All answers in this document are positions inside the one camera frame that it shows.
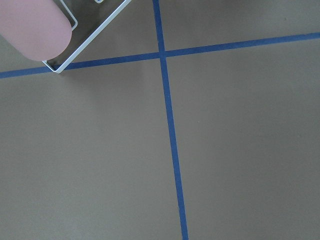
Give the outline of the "salmon pink cup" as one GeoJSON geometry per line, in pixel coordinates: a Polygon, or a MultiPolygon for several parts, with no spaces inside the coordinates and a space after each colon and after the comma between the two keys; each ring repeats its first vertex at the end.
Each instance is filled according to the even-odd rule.
{"type": "Polygon", "coordinates": [[[23,56],[41,62],[67,48],[72,26],[52,0],[2,0],[0,34],[23,56]]]}

